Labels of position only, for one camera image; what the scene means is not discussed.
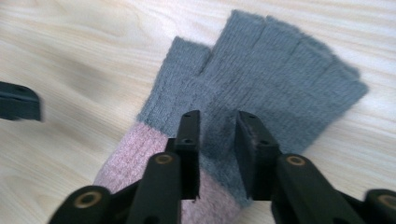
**knit fabric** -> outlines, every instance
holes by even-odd
[[[117,191],[135,182],[148,157],[176,135],[180,116],[199,109],[205,197],[183,202],[183,223],[231,223],[250,203],[233,154],[237,110],[257,115],[283,152],[300,153],[366,92],[357,70],[315,38],[272,17],[233,11],[212,52],[174,40],[138,124],[95,184]]]

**brass screw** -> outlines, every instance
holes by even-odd
[[[387,207],[396,210],[396,197],[388,194],[382,194],[378,196],[378,200]]]
[[[292,165],[297,165],[297,166],[305,165],[305,160],[297,156],[289,156],[286,158],[286,161]]]
[[[158,164],[167,164],[167,163],[171,162],[172,160],[173,160],[173,158],[169,155],[160,155],[155,158],[155,161]]]
[[[79,195],[74,202],[77,208],[87,208],[95,205],[102,199],[102,194],[98,191],[89,191]]]

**light wood surface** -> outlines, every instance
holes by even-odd
[[[293,23],[361,70],[370,92],[304,155],[359,199],[367,189],[396,190],[394,1],[3,0],[0,80],[35,90],[45,122],[0,119],[0,223],[46,223],[91,184],[172,39],[213,46],[234,8]],[[269,203],[238,223],[274,223]]]

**gray fabric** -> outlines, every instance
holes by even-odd
[[[196,55],[204,55],[197,57],[199,66],[183,61],[203,69],[192,77],[166,68],[173,53],[178,60],[189,59],[195,48],[177,38],[171,51],[180,46],[188,50],[169,53],[138,119],[175,136],[180,116],[200,109],[201,167],[241,205],[249,201],[233,155],[237,110],[257,115],[283,152],[300,153],[367,92],[356,69],[323,43],[272,17],[233,11],[205,68],[208,54],[202,46],[196,47]]]

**tabletop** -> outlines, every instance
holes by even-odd
[[[232,9],[273,15],[359,68],[369,92],[308,148],[339,190],[396,190],[394,1],[0,1],[0,81],[44,101],[44,122],[0,120],[0,223],[45,223],[90,185],[133,125],[175,36],[212,47]],[[257,202],[237,223],[274,223]]]

